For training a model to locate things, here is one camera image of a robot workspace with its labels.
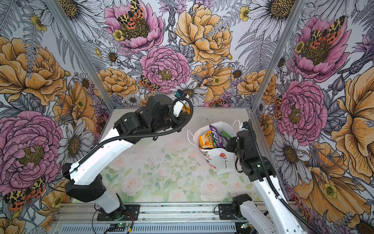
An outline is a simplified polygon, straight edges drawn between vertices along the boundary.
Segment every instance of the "orange peony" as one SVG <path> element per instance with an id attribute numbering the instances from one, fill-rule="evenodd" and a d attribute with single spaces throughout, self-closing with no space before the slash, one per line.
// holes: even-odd
<path id="1" fill-rule="evenodd" d="M 352 228 L 360 222 L 359 215 L 370 213 L 370 206 L 365 205 L 366 200 L 356 193 L 357 189 L 352 179 L 345 177 L 348 169 L 344 159 L 335 152 L 328 143 L 315 142 L 311 148 L 312 159 L 306 162 L 306 167 L 312 175 L 309 184 L 294 187 L 302 200 L 309 208 L 313 208 L 320 215 L 326 210 L 327 220 L 336 222 L 348 212 L 353 215 L 348 227 Z M 326 156 L 333 157 L 332 162 Z"/>
<path id="2" fill-rule="evenodd" d="M 12 94 L 8 102 L 17 100 L 22 92 L 40 98 L 42 105 L 54 101 L 56 95 L 66 91 L 65 71 L 60 67 L 47 48 L 37 45 L 35 65 L 27 74 L 26 47 L 22 39 L 13 38 L 10 42 L 0 37 L 0 94 Z"/>
<path id="3" fill-rule="evenodd" d="M 195 50 L 195 62 L 217 65 L 223 61 L 223 57 L 229 55 L 233 34 L 229 27 L 213 36 L 207 35 L 220 22 L 221 17 L 212 15 L 211 10 L 204 5 L 199 7 L 195 4 L 192 16 L 186 11 L 179 15 L 175 33 L 183 39 L 180 42 L 182 45 L 191 45 Z"/>
<path id="4" fill-rule="evenodd" d="M 58 96 L 56 104 L 52 108 L 55 121 L 64 124 L 70 122 L 75 127 L 79 119 L 82 119 L 86 121 L 86 127 L 94 132 L 95 111 L 92 107 L 93 104 L 91 98 L 83 91 L 82 86 L 75 82 L 74 87 L 70 87 L 68 94 Z"/>
<path id="5" fill-rule="evenodd" d="M 0 218 L 0 233 L 2 234 L 24 234 L 26 221 L 14 218 L 12 222 L 3 217 Z"/>
<path id="6" fill-rule="evenodd" d="M 203 78 L 200 86 L 206 86 L 208 92 L 205 93 L 205 102 L 209 102 L 219 98 L 230 87 L 230 80 L 233 81 L 234 77 L 231 74 L 231 67 L 216 66 L 211 64 L 203 64 L 195 67 L 191 72 L 192 75 Z"/>
<path id="7" fill-rule="evenodd" d="M 100 70 L 99 77 L 109 96 L 118 94 L 125 98 L 129 94 L 136 94 L 139 91 L 138 86 L 136 85 L 137 81 L 119 69 L 115 70 L 113 68 L 108 68 Z M 100 96 L 96 87 L 94 92 L 97 96 Z"/>
<path id="8" fill-rule="evenodd" d="M 273 144 L 274 140 L 274 118 L 270 114 L 263 114 L 260 116 L 259 121 L 262 128 L 262 132 L 265 135 L 267 145 L 270 147 Z"/>
<path id="9" fill-rule="evenodd" d="M 345 89 L 346 100 L 338 99 L 338 104 L 348 113 L 347 121 L 331 132 L 331 139 L 343 152 L 351 175 L 369 184 L 374 176 L 374 67 L 349 79 Z"/>
<path id="10" fill-rule="evenodd" d="M 261 70 L 259 72 L 252 72 L 248 73 L 246 76 L 243 77 L 244 82 L 241 82 L 237 85 L 237 90 L 239 95 L 251 95 L 255 94 L 258 91 L 258 88 L 264 79 L 265 70 Z M 268 86 L 266 87 L 265 93 L 262 97 L 264 102 L 267 105 L 270 105 L 272 102 L 273 97 L 275 96 L 275 83 L 276 77 L 275 74 L 272 75 Z"/>

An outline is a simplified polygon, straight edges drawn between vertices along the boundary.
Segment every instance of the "white paper bag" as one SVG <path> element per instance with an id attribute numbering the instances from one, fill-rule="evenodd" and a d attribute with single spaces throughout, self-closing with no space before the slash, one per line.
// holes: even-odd
<path id="1" fill-rule="evenodd" d="M 225 131 L 231 137 L 236 136 L 236 132 L 233 127 L 222 121 L 210 124 L 214 126 L 219 132 Z M 227 152 L 225 149 L 215 148 L 215 149 L 200 149 L 200 140 L 199 137 L 204 135 L 209 131 L 209 125 L 200 128 L 193 135 L 190 131 L 187 131 L 188 141 L 196 146 L 200 152 L 204 155 L 205 160 L 209 163 L 210 167 L 214 170 L 216 174 L 223 174 L 226 172 L 236 171 L 235 170 L 235 159 L 236 155 L 231 152 Z M 189 138 L 189 134 L 193 136 L 193 142 Z"/>

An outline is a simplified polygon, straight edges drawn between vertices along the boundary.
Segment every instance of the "pink peony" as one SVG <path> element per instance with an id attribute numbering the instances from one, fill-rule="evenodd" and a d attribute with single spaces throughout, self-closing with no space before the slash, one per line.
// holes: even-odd
<path id="1" fill-rule="evenodd" d="M 347 18 L 340 29 L 341 35 L 331 44 L 322 43 L 317 49 L 311 47 L 313 40 L 310 34 L 313 30 L 324 31 L 328 29 L 334 21 L 321 21 L 321 18 L 312 17 L 306 23 L 301 35 L 296 38 L 296 48 L 294 55 L 290 58 L 288 67 L 296 74 L 301 74 L 305 79 L 314 79 L 320 83 L 327 80 L 336 73 L 346 61 L 349 53 L 344 53 L 347 48 L 351 30 L 347 29 Z"/>
<path id="2" fill-rule="evenodd" d="M 187 83 L 190 78 L 186 57 L 165 46 L 151 49 L 139 62 L 143 68 L 143 76 L 159 85 L 159 91 L 166 94 L 170 93 L 171 88 Z"/>
<path id="3" fill-rule="evenodd" d="M 39 112 L 23 111 L 0 120 L 0 192 L 24 191 L 45 176 L 52 181 L 62 130 Z"/>
<path id="4" fill-rule="evenodd" d="M 114 33 L 113 41 L 120 43 L 120 48 L 123 49 L 120 52 L 125 55 L 151 49 L 153 46 L 161 44 L 163 40 L 164 23 L 161 16 L 157 18 L 149 4 L 145 6 L 140 0 L 139 3 L 140 7 L 144 9 L 144 19 L 137 23 L 135 29 L 121 27 L 121 23 L 117 20 L 121 15 L 128 15 L 130 3 L 127 3 L 127 6 L 123 6 L 121 3 L 119 8 L 113 6 L 113 8 L 104 9 L 105 23 L 109 25 L 107 31 L 110 34 Z"/>
<path id="5" fill-rule="evenodd" d="M 313 143 L 327 122 L 327 109 L 323 103 L 321 88 L 311 80 L 292 81 L 282 96 L 279 131 L 294 136 L 302 146 Z"/>

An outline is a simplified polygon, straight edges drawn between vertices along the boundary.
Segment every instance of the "table surface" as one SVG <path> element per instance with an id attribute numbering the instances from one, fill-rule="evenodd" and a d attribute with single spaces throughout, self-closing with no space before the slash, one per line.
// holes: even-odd
<path id="1" fill-rule="evenodd" d="M 116 109 L 109 118 L 104 135 L 122 115 L 135 109 Z M 231 201 L 248 193 L 260 201 L 253 184 L 236 171 L 216 175 L 199 149 L 188 142 L 187 130 L 223 121 L 230 125 L 248 120 L 246 109 L 194 108 L 190 122 L 179 133 L 142 139 L 122 152 L 101 175 L 108 190 L 132 202 L 209 202 Z"/>

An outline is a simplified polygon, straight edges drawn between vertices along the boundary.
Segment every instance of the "black cable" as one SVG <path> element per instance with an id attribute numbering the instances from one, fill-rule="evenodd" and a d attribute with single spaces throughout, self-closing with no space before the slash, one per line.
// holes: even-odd
<path id="1" fill-rule="evenodd" d="M 238 158 L 236 158 L 236 160 L 235 160 L 235 169 L 236 169 L 237 172 L 239 172 L 239 173 L 243 173 L 243 170 L 238 171 L 238 169 L 237 169 L 237 161 L 238 161 L 238 160 L 239 160 Z"/>
<path id="2" fill-rule="evenodd" d="M 252 128 L 252 121 L 249 120 L 248 122 L 248 126 L 249 126 L 249 131 L 252 135 L 252 138 L 253 138 L 253 141 L 254 141 L 254 144 L 255 144 L 255 147 L 256 147 L 256 150 L 257 150 L 257 153 L 260 157 L 260 162 L 261 162 L 261 165 L 263 167 L 263 170 L 264 170 L 264 173 L 265 173 L 265 177 L 266 177 L 266 180 L 268 182 L 268 184 L 270 185 L 270 188 L 273 190 L 275 196 L 280 200 L 280 202 L 289 210 L 289 212 L 291 212 L 297 219 L 299 219 L 303 224 L 305 224 L 307 226 L 307 228 L 309 228 L 312 232 L 314 232 L 315 234 L 322 234 L 319 230 L 315 229 L 313 226 L 311 226 L 305 219 L 303 219 L 298 213 L 296 213 L 292 208 L 291 206 L 287 203 L 287 201 L 285 201 L 282 197 L 279 198 L 280 194 L 278 193 L 277 189 L 274 187 L 273 185 L 273 182 L 271 181 L 270 179 L 270 176 L 269 176 L 269 173 L 267 172 L 267 170 L 265 170 L 265 167 L 264 167 L 264 158 L 262 157 L 262 154 L 260 152 L 260 148 L 258 147 L 258 144 L 257 144 L 257 140 L 256 140 L 256 134 Z"/>
<path id="3" fill-rule="evenodd" d="M 189 106 L 190 106 L 190 114 L 187 115 L 187 117 L 184 119 L 183 122 L 181 122 L 181 124 L 179 126 L 177 126 L 176 128 L 174 129 L 171 129 L 169 131 L 164 131 L 164 132 L 159 132 L 159 133 L 151 133 L 151 134 L 131 134 L 131 135 L 125 135 L 125 136 L 117 136 L 117 137 L 112 137 L 112 138 L 109 138 L 109 139 L 106 139 L 102 142 L 100 142 L 99 144 L 97 144 L 93 149 L 91 149 L 78 163 L 79 164 L 82 164 L 84 163 L 87 159 L 89 159 L 89 157 L 91 157 L 98 149 L 100 149 L 101 147 L 103 147 L 105 144 L 109 143 L 109 142 L 113 142 L 115 140 L 125 140 L 125 139 L 141 139 L 141 138 L 148 138 L 148 137 L 160 137 L 160 136 L 165 136 L 165 135 L 168 135 L 170 133 L 174 133 L 174 132 L 177 132 L 179 130 L 181 130 L 184 126 L 187 125 L 187 123 L 190 121 L 190 119 L 192 118 L 192 114 L 193 114 L 193 104 L 191 102 L 191 100 L 189 100 L 188 98 L 185 98 L 185 97 L 181 97 L 179 100 L 185 100 L 186 102 L 188 102 Z"/>
<path id="4" fill-rule="evenodd" d="M 214 213 L 215 215 L 219 215 L 219 214 L 220 214 L 220 212 L 218 212 L 218 214 L 215 212 L 215 209 L 216 209 L 217 207 L 218 207 L 218 206 L 215 206 L 214 209 L 213 209 L 213 213 Z"/>
<path id="5" fill-rule="evenodd" d="M 95 212 L 94 212 L 94 215 L 92 216 L 92 219 L 91 219 L 91 224 L 92 224 L 92 230 L 93 230 L 93 232 L 95 233 L 95 234 L 97 234 L 96 232 L 95 232 L 95 229 L 94 229 L 94 216 L 95 216 L 95 214 L 96 214 L 96 212 L 97 212 L 98 210 L 96 210 Z"/>

